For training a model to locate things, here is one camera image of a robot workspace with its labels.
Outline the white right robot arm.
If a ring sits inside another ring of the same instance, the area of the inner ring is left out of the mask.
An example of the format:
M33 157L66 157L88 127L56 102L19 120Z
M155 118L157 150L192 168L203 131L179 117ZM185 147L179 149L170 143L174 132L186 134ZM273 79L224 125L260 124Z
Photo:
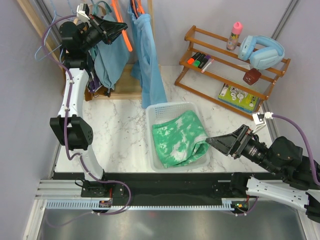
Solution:
M268 198L304 212L314 222L320 221L320 201L311 194L312 190L319 191L320 187L314 181L310 160L303 155L301 147L284 136L267 147L244 124L232 133L209 137L206 142L225 156L249 159L290 187L271 186L255 176L235 172L229 184L233 196Z

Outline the green illustrated book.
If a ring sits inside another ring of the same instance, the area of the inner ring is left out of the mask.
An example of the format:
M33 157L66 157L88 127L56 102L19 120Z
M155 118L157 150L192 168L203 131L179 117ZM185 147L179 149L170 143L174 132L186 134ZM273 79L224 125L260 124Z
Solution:
M247 113L252 113L259 98L234 86L224 84L218 99Z

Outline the light blue headphones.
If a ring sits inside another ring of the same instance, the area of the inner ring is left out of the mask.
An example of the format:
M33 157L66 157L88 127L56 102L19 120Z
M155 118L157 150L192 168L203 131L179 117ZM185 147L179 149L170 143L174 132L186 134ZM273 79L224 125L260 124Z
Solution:
M257 70L266 70L277 65L284 56L283 46L276 40L263 35L248 35L238 51L238 58L249 61Z

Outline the dark red cube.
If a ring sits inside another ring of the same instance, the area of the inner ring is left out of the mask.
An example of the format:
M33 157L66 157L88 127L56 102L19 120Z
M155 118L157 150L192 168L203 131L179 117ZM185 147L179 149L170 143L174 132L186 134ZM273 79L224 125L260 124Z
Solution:
M261 75L262 73L259 70L257 70L256 68L252 68L245 73L245 75L243 76L243 81L252 86L260 79Z

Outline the pink white marker pen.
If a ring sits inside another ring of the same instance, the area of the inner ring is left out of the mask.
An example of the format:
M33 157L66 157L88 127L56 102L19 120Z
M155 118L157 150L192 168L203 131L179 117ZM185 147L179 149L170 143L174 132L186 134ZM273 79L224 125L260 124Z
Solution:
M208 62L204 65L204 67L201 69L201 73L204 73L207 69L208 69L208 67L213 63L213 61L214 61L214 59L212 58L212 59L210 59L210 60L208 60Z

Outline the orange hanger on rack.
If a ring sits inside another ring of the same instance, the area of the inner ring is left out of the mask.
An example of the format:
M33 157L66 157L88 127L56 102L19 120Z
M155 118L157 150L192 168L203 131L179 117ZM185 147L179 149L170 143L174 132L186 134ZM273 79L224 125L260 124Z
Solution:
M129 4L136 19L138 19L141 15L146 13L142 6L141 0L130 0Z

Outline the brown wooden shelf rack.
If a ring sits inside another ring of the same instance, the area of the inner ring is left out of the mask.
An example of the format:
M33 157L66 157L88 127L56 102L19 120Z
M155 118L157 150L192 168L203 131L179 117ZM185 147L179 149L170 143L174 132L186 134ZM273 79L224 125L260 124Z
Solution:
M290 65L291 59L284 58L283 60L281 60L281 63L282 63L281 69L277 69L274 67L270 67L266 69L267 72L274 74L274 78L271 78L263 74L260 76L259 80L256 83L254 83L253 85L248 85L243 81L243 77L245 76L245 73L249 71L248 60L243 61L243 65L241 64L237 65L230 61L222 59L214 54L211 54L210 58L213 59L213 62L204 72L202 72L200 68L194 66L193 64L188 63L188 60L190 59L190 57L192 57L194 54L200 51L199 49L196 49L194 45L201 46L205 49L205 51L200 51L201 54L208 55L208 50L210 50L210 51L214 51L222 55L225 55L227 57L231 57L233 59L238 58L238 55L235 53L232 53L226 49L222 49L218 46L209 44L205 41L199 40L198 38L196 38L196 35L198 34L205 35L207 37L210 37L219 41L223 41L223 42L227 41L226 37L203 30L193 25L184 36L184 40L186 42L189 42L189 45L186 52L184 53L184 55L181 57L179 61L179 64L183 66L183 69L179 74L179 76L177 77L177 79L175 80L174 85L184 90L187 90L199 97L202 97L212 103L218 104L226 108L227 110L230 110L240 116L243 116L247 119L252 120L253 117L251 113L248 113L238 107L235 107L230 103L223 102L217 97L211 97L210 95L204 92L201 92L195 88L192 88L182 83L183 77L186 75L186 73L189 70L193 70L199 74L202 74L204 76L211 78L212 80L219 81L223 84L236 87L242 91L252 94L258 98L257 105L253 109L254 112L257 112L260 110L262 104L270 98L270 95L278 79L282 78L286 74L288 67Z

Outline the green highlighter marker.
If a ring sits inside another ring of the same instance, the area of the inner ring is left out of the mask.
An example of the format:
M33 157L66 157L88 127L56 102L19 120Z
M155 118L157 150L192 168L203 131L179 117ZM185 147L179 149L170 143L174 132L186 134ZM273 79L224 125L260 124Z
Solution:
M202 62L202 60L205 58L205 54L202 53L201 55L199 55L199 57L194 61L193 65L195 67L198 67L200 65L200 63Z

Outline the green tie-dye trousers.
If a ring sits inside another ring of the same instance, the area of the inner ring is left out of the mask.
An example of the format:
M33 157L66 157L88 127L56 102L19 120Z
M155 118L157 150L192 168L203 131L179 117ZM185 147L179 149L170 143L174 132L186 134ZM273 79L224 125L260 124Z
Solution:
M151 129L155 151L164 168L184 167L202 158L209 149L208 135L192 110Z

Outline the brown hanging trousers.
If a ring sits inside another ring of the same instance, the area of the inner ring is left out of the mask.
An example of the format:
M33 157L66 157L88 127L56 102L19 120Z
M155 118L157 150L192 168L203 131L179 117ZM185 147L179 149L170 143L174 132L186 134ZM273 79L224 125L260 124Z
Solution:
M109 98L111 96L111 89L104 87L102 85L102 87L95 93L90 93L88 90L88 85L89 82L86 84L85 87L85 92L84 92L84 99L88 102L91 101L93 98L97 98L98 96L106 96L107 98Z

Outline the light blue hanging trousers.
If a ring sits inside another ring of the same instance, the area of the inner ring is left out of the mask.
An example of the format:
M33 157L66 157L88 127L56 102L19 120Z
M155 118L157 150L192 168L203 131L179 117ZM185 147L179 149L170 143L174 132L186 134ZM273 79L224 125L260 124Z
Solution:
M131 76L140 82L141 106L146 109L150 105L166 103L167 97L158 65L151 16L145 13L136 18L130 3L127 12L131 20L133 43L137 55Z

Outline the teal plastic hanger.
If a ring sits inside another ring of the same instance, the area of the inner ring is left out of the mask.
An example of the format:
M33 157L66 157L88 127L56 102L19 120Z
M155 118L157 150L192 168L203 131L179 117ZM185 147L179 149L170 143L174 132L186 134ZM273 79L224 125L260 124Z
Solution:
M92 15L98 15L99 13L101 13L102 16L105 16L112 13L112 9L106 1L98 0L97 2L94 2L93 0L91 0L90 2Z

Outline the light blue hanging cloth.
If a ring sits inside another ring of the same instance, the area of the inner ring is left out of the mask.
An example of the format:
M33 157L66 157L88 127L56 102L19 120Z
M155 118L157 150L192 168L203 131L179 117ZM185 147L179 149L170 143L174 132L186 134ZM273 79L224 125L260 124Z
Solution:
M90 50L90 54L100 82L104 87L114 90L130 58L130 52L122 34L120 33L112 44L100 41Z

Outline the pink capped bottle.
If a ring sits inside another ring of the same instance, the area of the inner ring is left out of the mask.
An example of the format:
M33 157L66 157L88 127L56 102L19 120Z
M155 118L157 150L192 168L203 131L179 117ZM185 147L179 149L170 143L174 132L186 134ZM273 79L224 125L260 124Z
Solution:
M235 22L232 26L229 38L226 42L226 49L234 51L238 46L239 37L243 30L243 24L239 21Z

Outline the purple patterned hanging garment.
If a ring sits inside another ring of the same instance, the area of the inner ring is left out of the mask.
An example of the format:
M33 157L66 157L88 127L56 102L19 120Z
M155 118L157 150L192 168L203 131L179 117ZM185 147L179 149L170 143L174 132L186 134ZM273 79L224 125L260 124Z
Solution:
M89 76L87 88L90 93L96 93L102 87L102 83L95 69L95 58L96 58L95 51L92 49L89 50L87 52L86 71L88 72L88 76Z

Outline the wooden clothes rack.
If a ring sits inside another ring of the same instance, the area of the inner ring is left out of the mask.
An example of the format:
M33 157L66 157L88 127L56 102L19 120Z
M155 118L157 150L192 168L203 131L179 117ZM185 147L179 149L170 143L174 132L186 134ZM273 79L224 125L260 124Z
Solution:
M40 37L45 33L44 24L41 23L40 17L36 12L30 0L17 0L17 3L25 13L26 17L32 24ZM139 81L131 76L132 64L127 64L124 67L120 79L115 84L115 89L111 91L110 97L99 95L94 97L101 100L140 100L142 98L142 88L140 87Z

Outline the white perforated plastic basket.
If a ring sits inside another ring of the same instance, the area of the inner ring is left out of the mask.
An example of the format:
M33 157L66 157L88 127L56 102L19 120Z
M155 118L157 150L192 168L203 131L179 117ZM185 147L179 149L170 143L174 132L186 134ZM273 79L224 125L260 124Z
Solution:
M152 134L152 127L154 125L164 124L169 121L172 121L187 111L195 113L196 116L199 118L199 121L201 123L204 122L197 106L192 102L167 102L150 105L147 107L145 112L146 135L148 140L149 161L152 170L159 173L172 173L202 168L209 163L210 155L208 152L206 152L199 159L189 163L188 165L165 167L157 154L156 143Z

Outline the orange highlighter marker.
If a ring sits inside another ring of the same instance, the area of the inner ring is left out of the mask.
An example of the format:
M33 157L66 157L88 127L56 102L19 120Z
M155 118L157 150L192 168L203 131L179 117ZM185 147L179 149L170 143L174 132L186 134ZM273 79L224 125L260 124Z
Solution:
M189 64L189 65L192 65L196 60L197 60L197 58L199 57L201 55L201 53L198 51L198 52L196 52L188 61L187 61L187 63Z

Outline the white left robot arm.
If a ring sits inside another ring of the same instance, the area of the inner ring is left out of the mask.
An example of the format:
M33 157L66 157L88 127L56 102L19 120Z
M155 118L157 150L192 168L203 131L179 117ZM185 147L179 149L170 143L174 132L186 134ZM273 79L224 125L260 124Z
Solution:
M65 21L59 28L62 46L67 50L66 62L61 66L65 70L66 82L64 97L57 117L50 119L49 125L59 143L65 147L69 160L79 158L79 163L87 181L95 181L92 191L99 197L106 196L110 185L106 173L98 163L94 153L93 130L83 119L83 100L81 97L89 80L92 78L90 49L98 43L112 44L127 29L124 22L109 21L94 14L76 14L82 20L83 27L72 21ZM173 173L174 171L193 170L206 166L210 161L209 153L200 154L197 148L192 149L192 162L172 167L165 167L159 159L156 143L153 138L153 125L179 117L184 112L192 112L199 120L200 112L191 102L165 102L149 105L146 110L146 129L149 159L151 168L156 172Z

